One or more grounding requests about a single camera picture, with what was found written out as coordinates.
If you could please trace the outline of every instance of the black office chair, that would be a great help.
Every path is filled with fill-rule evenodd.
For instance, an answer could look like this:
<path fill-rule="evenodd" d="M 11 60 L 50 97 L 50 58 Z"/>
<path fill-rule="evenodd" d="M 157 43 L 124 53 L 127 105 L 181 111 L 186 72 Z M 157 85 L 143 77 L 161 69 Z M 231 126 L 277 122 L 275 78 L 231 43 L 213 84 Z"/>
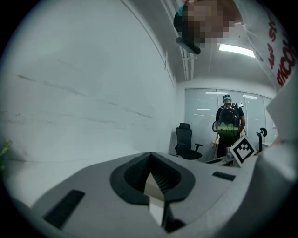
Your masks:
<path fill-rule="evenodd" d="M 177 145 L 175 151 L 177 155 L 180 155 L 184 159 L 198 159 L 202 157 L 202 154 L 197 152 L 201 144 L 195 144 L 196 150 L 191 150 L 191 136 L 192 130 L 190 129 L 190 124 L 180 123 L 180 126 L 176 128 L 177 134 Z"/>

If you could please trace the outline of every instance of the pants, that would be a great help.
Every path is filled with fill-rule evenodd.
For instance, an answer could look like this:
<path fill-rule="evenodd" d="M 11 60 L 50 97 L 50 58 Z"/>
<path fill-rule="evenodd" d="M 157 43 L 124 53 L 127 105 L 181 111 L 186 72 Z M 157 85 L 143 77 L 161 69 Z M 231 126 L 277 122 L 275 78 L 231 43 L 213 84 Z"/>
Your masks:
<path fill-rule="evenodd" d="M 232 146 L 240 136 L 237 137 L 221 137 L 218 142 L 217 147 L 217 158 L 223 157 L 226 155 L 226 148 Z"/>

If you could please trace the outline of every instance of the glass wall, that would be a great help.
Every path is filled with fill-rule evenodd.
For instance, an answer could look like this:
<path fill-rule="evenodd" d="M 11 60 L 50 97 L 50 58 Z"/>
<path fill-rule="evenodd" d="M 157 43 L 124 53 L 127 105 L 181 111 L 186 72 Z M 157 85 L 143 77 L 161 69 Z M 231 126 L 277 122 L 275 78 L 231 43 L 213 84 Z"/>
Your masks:
<path fill-rule="evenodd" d="M 223 105 L 223 96 L 228 94 L 232 102 L 242 103 L 246 119 L 245 130 L 247 137 L 258 149 L 257 132 L 261 127 L 268 131 L 264 143 L 272 143 L 277 137 L 277 130 L 266 110 L 271 99 L 251 93 L 231 91 L 225 89 L 186 89 L 185 91 L 185 123 L 190 124 L 193 131 L 192 144 L 203 144 L 199 152 L 203 155 L 200 161 L 208 161 L 216 158 L 214 141 L 217 132 L 212 130 L 212 124 L 216 120 L 216 112 Z"/>

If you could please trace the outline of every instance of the fluorescent light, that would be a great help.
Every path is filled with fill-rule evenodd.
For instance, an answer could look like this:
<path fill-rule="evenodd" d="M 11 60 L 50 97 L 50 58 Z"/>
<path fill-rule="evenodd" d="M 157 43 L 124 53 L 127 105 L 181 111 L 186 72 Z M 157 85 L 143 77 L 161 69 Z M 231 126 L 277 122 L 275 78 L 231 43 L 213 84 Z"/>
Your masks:
<path fill-rule="evenodd" d="M 257 99 L 257 97 L 244 95 L 244 94 L 242 95 L 242 97 L 247 98 L 247 99 Z"/>
<path fill-rule="evenodd" d="M 219 94 L 219 95 L 226 95 L 226 94 L 229 94 L 229 93 L 226 93 L 226 92 L 205 92 L 205 94 Z"/>
<path fill-rule="evenodd" d="M 219 50 L 229 51 L 229 52 L 238 53 L 238 54 L 244 54 L 244 55 L 251 56 L 251 57 L 255 58 L 255 55 L 253 54 L 252 50 L 248 50 L 248 49 L 245 49 L 242 47 L 220 44 Z"/>

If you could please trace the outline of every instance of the ceiling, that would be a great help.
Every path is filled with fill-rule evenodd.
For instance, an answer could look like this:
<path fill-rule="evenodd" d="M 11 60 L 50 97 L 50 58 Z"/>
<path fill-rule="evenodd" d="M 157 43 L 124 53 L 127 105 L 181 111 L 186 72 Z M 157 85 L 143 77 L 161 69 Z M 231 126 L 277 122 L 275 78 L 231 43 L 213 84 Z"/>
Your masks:
<path fill-rule="evenodd" d="M 196 59 L 185 60 L 188 69 L 188 77 L 184 75 L 183 57 L 191 57 L 187 53 L 181 54 L 180 46 L 176 43 L 176 32 L 172 24 L 176 9 L 182 0 L 129 0 L 140 15 L 144 17 L 155 33 L 164 54 L 168 52 L 168 64 L 176 77 L 177 82 L 192 80 L 191 69 L 193 66 L 193 78 L 206 77 L 233 78 L 249 80 L 271 86 L 266 74 L 255 58 L 237 53 L 219 51 L 217 42 L 206 43 L 200 46 L 201 53 L 195 55 Z M 221 43 L 234 45 L 252 50 L 245 30 L 241 25 L 230 28 L 230 32 L 221 39 Z"/>

